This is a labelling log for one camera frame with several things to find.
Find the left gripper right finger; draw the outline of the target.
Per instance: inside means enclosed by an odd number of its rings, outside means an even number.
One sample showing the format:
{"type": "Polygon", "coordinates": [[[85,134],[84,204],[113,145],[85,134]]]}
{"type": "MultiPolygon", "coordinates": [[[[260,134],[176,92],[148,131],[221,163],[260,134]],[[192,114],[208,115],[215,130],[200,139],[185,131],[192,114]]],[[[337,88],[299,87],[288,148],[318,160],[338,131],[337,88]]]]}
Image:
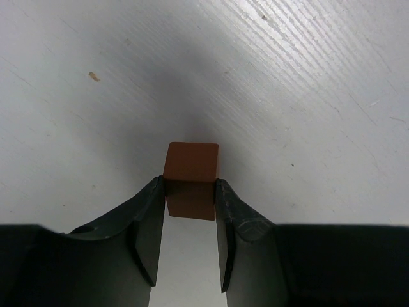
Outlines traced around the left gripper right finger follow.
{"type": "Polygon", "coordinates": [[[221,290],[228,306],[407,306],[408,228],[274,224],[219,179],[221,290]]]}

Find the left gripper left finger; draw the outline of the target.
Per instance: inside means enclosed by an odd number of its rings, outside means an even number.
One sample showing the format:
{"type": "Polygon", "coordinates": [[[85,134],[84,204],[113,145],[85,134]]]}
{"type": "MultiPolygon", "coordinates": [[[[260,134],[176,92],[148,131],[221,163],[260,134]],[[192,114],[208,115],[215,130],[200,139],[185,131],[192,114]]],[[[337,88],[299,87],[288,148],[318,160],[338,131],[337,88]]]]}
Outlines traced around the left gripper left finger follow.
{"type": "Polygon", "coordinates": [[[164,179],[70,233],[1,226],[2,306],[147,306],[157,282],[164,179]]]}

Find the brown wood block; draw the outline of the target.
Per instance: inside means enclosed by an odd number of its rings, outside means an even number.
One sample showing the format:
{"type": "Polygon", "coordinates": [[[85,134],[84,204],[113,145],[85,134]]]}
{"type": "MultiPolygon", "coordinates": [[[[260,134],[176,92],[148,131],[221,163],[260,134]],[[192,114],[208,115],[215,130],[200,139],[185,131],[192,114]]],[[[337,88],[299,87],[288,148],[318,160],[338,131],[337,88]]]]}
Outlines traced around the brown wood block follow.
{"type": "Polygon", "coordinates": [[[163,171],[166,203],[172,217],[215,220],[219,145],[171,142],[163,171]]]}

